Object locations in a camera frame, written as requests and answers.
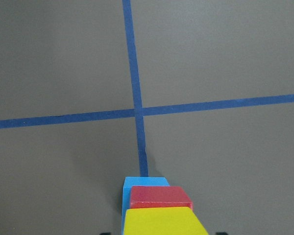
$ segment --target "vertical blue line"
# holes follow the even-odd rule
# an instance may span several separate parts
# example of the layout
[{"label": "vertical blue line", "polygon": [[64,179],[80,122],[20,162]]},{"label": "vertical blue line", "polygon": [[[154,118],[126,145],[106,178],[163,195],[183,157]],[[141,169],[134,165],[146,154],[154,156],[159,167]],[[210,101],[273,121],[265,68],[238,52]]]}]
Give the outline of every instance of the vertical blue line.
[{"label": "vertical blue line", "polygon": [[134,101],[134,114],[136,123],[136,135],[138,146],[139,167],[141,176],[148,176],[148,164],[146,155],[146,140],[144,130],[144,117],[141,87],[139,82],[138,64],[135,48],[134,26],[132,19],[131,1],[123,1],[123,13],[125,23],[125,33],[127,42],[127,52],[129,59],[129,69],[131,73],[133,101]]}]

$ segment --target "stacked block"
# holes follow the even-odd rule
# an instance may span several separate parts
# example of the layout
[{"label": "stacked block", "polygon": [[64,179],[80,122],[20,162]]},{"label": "stacked block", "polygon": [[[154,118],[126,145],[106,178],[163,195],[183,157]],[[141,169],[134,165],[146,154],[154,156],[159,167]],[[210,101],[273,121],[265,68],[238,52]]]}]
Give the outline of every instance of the stacked block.
[{"label": "stacked block", "polygon": [[208,235],[181,187],[163,177],[126,177],[123,235]]},{"label": "stacked block", "polygon": [[189,207],[193,209],[193,202],[186,192],[178,186],[133,186],[131,190],[130,208],[153,207]]}]

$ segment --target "horizontal blue line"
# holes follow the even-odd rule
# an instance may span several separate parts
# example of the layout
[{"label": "horizontal blue line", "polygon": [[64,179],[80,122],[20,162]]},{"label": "horizontal blue line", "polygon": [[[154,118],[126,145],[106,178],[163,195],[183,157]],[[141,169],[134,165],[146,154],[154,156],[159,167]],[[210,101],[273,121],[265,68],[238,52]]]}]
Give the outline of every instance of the horizontal blue line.
[{"label": "horizontal blue line", "polygon": [[176,114],[194,111],[205,111],[215,109],[229,109],[248,106],[259,106],[269,104],[293,103],[294,94],[266,96],[246,99],[231,99],[212,102],[177,104],[168,106],[149,107],[143,109],[144,116]]},{"label": "horizontal blue line", "polygon": [[134,117],[134,109],[0,120],[0,129]]}]

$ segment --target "blue tape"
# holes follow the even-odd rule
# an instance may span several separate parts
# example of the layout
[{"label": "blue tape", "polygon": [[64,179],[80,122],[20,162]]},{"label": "blue tape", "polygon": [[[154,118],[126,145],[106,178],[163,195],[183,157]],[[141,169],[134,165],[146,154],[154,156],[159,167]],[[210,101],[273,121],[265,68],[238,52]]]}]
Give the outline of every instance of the blue tape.
[{"label": "blue tape", "polygon": [[142,95],[141,95],[141,87],[139,82],[138,64],[137,64],[137,56],[136,56],[136,48],[135,48],[131,1],[122,0],[122,2],[123,2],[127,52],[128,52],[128,59],[129,59],[129,68],[131,73],[132,91],[133,91],[139,167],[140,167],[141,176],[147,177],[148,164],[147,164],[147,155],[146,155],[143,105],[142,105]]},{"label": "blue tape", "polygon": [[0,120],[0,129],[134,117],[133,109]]},{"label": "blue tape", "polygon": [[149,107],[143,109],[144,116],[176,114],[194,111],[214,110],[214,109],[229,109],[248,106],[259,106],[269,104],[293,103],[294,94],[256,97],[246,99],[231,99],[222,101],[212,101],[192,104],[177,104],[168,106]]}]

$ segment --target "block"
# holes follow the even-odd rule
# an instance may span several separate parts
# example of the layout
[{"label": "block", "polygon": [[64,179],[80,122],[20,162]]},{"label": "block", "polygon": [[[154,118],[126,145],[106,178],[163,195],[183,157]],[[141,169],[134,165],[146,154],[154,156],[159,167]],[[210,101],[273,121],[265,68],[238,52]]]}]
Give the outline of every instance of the block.
[{"label": "block", "polygon": [[189,207],[193,202],[183,188],[178,186],[133,186],[130,208]]},{"label": "block", "polygon": [[126,177],[123,185],[122,196],[122,226],[121,234],[123,234],[124,220],[126,210],[129,209],[129,200],[131,188],[133,186],[170,186],[164,177]]},{"label": "block", "polygon": [[124,235],[208,235],[189,207],[128,209]]}]

